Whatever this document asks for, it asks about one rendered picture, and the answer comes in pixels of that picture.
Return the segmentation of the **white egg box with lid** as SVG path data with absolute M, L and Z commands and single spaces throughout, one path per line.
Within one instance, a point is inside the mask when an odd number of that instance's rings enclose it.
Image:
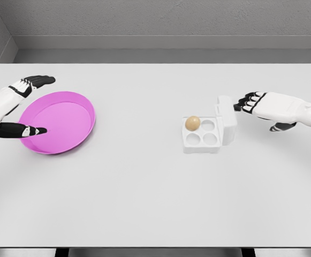
M 218 153 L 223 146 L 232 143 L 236 136 L 237 119 L 230 97 L 221 95 L 215 104 L 215 115 L 199 117 L 201 124 L 196 131 L 185 128 L 183 118 L 182 139 L 185 154 Z

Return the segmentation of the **tan egg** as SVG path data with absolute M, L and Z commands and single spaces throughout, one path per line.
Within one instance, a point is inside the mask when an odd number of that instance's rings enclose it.
M 190 116 L 185 121 L 185 128 L 189 131 L 196 131 L 200 127 L 201 121 L 198 116 Z

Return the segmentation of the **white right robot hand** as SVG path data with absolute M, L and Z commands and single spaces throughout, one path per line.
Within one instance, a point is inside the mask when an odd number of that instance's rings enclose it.
M 311 127 L 311 103 L 297 97 L 274 92 L 251 92 L 239 99 L 233 107 L 235 111 L 274 121 L 271 132 L 289 130 L 296 123 Z

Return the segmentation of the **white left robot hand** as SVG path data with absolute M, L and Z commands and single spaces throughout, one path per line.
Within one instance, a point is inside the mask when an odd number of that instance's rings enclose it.
M 2 120 L 15 110 L 33 91 L 44 85 L 53 84 L 55 81 L 54 77 L 48 75 L 33 75 L 22 78 L 0 90 L 0 138 L 20 139 L 47 133 L 47 129 L 44 127 L 7 123 Z

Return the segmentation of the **pink round plate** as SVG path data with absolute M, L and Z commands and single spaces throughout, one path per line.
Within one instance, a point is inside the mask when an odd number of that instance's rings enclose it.
M 75 92 L 55 92 L 40 97 L 22 113 L 19 122 L 44 127 L 47 133 L 21 139 L 31 151 L 59 154 L 80 145 L 91 133 L 96 113 L 85 96 Z

